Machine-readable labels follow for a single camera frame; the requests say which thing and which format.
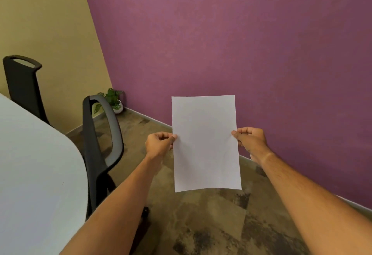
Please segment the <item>green potted plant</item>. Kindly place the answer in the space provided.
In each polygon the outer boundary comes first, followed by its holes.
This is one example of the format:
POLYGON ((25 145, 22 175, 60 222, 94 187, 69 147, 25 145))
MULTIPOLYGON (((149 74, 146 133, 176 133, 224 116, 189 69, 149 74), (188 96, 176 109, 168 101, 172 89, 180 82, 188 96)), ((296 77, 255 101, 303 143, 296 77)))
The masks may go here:
POLYGON ((106 93, 100 92, 97 94, 103 96, 112 107, 115 103, 117 103, 118 100, 121 100, 121 97, 124 95, 124 91, 109 88, 106 93))

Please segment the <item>black office chair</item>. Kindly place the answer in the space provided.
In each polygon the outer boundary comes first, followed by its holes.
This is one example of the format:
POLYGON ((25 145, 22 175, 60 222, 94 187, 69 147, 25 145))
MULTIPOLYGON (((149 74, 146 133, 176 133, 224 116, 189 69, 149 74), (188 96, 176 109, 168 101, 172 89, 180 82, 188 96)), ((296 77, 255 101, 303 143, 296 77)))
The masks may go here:
MULTIPOLYGON (((108 172, 119 162, 124 151, 122 133, 119 123, 112 107, 103 96, 93 95, 84 99, 82 132, 84 137, 84 161, 89 186, 86 217, 86 220, 88 220, 97 207, 114 191, 110 190, 108 186, 108 179, 110 178, 108 172), (105 113, 110 126, 112 150, 109 156, 106 158, 104 158, 101 153, 94 121, 92 119, 91 109, 94 102, 99 102, 103 108, 107 107, 107 109, 105 109, 105 113)), ((140 237, 140 235, 146 234, 146 231, 143 230, 143 227, 148 228, 148 214, 149 208, 144 206, 141 220, 137 228, 129 255, 133 255, 133 252, 140 243, 140 240, 143 238, 140 237)))
POLYGON ((42 64, 29 57, 10 55, 3 58, 3 66, 11 100, 50 125, 36 76, 42 64))

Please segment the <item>white table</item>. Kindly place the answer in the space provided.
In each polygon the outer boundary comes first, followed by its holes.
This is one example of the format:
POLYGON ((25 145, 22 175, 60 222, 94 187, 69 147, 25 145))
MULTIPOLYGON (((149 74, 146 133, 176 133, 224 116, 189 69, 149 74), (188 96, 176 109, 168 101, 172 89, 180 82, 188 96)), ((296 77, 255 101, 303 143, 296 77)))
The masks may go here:
POLYGON ((0 94, 0 255, 58 255, 85 223, 87 201, 74 143, 0 94))

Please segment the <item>person's left hand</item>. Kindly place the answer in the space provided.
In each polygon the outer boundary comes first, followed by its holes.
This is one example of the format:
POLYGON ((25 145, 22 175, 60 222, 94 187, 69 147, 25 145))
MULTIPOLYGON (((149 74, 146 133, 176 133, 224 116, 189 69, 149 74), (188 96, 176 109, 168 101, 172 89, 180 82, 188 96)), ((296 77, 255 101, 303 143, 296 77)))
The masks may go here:
POLYGON ((164 135, 175 135, 169 132, 156 132, 150 134, 146 140, 146 158, 151 160, 162 160, 164 156, 173 149, 173 147, 165 147, 163 145, 164 135))

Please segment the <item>white paper sheet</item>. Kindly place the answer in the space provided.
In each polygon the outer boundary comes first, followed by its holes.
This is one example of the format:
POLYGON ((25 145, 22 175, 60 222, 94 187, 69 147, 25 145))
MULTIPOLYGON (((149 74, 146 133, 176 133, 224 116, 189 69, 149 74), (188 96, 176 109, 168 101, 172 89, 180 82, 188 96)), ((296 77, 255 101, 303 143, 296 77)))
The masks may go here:
POLYGON ((172 97, 174 191, 241 190, 235 95, 172 97))

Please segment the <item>person's right forearm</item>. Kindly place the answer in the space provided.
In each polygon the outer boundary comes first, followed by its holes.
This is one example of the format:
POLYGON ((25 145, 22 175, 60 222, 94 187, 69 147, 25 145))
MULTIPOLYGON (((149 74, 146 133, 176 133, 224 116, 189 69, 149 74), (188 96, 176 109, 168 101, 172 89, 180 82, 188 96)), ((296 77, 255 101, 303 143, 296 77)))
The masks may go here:
POLYGON ((260 165, 313 255, 372 255, 372 222, 273 153, 260 165))

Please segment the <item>person's right hand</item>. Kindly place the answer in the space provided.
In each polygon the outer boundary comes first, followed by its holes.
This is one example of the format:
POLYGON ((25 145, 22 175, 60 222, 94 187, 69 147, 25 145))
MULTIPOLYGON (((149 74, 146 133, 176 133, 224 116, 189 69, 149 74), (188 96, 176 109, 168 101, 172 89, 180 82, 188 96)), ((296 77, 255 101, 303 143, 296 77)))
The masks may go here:
POLYGON ((244 147, 250 154, 251 159, 263 168, 267 159, 274 155, 273 151, 267 145, 264 131, 254 127, 241 127, 237 130, 247 133, 244 145, 238 146, 244 147))

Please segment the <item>person's left forearm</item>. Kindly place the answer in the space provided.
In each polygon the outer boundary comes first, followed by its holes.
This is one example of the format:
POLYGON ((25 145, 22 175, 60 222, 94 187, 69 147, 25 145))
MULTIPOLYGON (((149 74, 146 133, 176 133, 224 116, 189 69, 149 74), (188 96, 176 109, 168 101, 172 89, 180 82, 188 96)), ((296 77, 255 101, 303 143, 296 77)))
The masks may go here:
POLYGON ((91 214, 59 255, 129 255, 155 174, 164 156, 147 154, 91 214))

